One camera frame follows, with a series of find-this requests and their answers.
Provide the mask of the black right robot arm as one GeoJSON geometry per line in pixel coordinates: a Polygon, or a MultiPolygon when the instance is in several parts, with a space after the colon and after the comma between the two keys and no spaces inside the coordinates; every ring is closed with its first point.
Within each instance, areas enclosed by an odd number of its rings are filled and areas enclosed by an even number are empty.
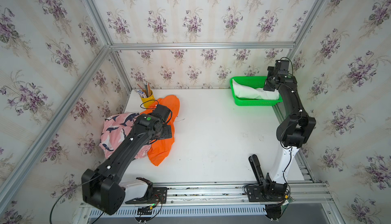
{"type": "Polygon", "coordinates": [[[295,155],[307,143],[316,126],[316,119],[304,109],[298,94],[297,80],[290,74],[289,65],[289,61],[277,61],[275,66],[269,66],[264,86],[265,91],[278,91],[286,113],[276,131],[280,148],[275,164],[268,173],[271,181],[278,184],[287,182],[295,155]]]}

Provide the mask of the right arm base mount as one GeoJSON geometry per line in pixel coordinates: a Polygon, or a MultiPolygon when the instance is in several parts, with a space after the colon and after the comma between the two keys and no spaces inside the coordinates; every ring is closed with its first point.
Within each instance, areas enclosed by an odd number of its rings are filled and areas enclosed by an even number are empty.
{"type": "Polygon", "coordinates": [[[257,184],[247,184],[244,187],[249,202],[279,202],[283,203],[288,199],[288,184],[272,181],[267,173],[263,175],[257,155],[249,158],[249,163],[256,178],[257,184]]]}

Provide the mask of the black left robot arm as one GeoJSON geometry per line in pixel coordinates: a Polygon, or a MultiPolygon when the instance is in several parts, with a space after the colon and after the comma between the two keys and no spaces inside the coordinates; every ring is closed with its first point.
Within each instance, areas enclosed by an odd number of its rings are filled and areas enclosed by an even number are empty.
{"type": "Polygon", "coordinates": [[[82,199],[106,214],[114,214],[126,201],[122,177],[142,146],[150,141],[172,137],[169,121],[172,111],[158,104],[148,114],[137,117],[124,141],[95,170],[87,169],[81,177],[82,199]]]}

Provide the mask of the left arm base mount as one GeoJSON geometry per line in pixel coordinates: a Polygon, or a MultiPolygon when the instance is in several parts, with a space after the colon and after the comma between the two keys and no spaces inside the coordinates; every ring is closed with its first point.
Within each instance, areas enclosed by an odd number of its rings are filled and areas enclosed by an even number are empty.
{"type": "Polygon", "coordinates": [[[145,178],[122,183],[125,190],[125,204],[158,204],[167,202],[167,187],[156,187],[145,178]]]}

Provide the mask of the white shorts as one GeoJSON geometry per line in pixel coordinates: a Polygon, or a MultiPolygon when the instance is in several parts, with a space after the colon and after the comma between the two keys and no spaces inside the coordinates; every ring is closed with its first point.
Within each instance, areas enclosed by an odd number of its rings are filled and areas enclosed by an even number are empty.
{"type": "Polygon", "coordinates": [[[256,99],[256,100],[278,100],[280,95],[278,91],[265,91],[263,88],[251,88],[249,86],[240,85],[236,80],[232,80],[232,88],[234,95],[241,99],[256,99]]]}

